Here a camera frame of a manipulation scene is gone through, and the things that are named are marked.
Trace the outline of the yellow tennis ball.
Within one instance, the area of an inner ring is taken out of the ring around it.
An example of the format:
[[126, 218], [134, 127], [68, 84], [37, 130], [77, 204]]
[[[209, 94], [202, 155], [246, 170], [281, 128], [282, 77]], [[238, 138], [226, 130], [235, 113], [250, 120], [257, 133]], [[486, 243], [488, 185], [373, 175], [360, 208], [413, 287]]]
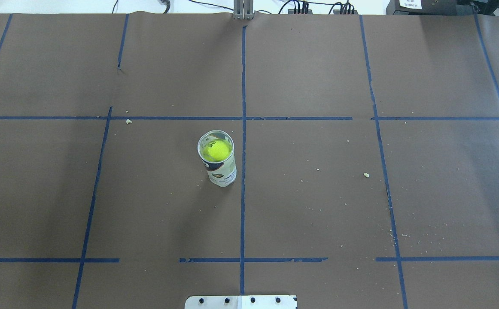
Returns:
[[208, 162], [222, 162], [231, 154], [230, 143], [224, 139], [213, 139], [203, 147], [202, 156]]

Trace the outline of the clear tennis ball can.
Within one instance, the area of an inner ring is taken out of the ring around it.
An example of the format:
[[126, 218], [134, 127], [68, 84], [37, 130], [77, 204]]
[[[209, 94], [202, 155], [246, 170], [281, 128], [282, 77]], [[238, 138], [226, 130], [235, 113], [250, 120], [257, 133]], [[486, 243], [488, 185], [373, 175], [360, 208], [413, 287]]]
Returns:
[[[231, 146], [230, 156], [222, 162], [208, 162], [202, 156], [203, 147], [213, 139], [224, 139]], [[234, 141], [228, 133], [222, 130], [211, 130], [205, 133], [197, 143], [197, 153], [202, 160], [210, 181], [224, 188], [234, 182], [237, 176], [237, 167], [234, 158]]]

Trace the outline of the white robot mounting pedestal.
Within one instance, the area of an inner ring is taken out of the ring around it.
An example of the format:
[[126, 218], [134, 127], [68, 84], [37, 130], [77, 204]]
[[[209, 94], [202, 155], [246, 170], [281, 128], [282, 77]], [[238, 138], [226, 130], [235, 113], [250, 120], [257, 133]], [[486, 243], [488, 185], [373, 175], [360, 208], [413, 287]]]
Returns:
[[292, 295], [219, 295], [188, 297], [185, 309], [297, 309]]

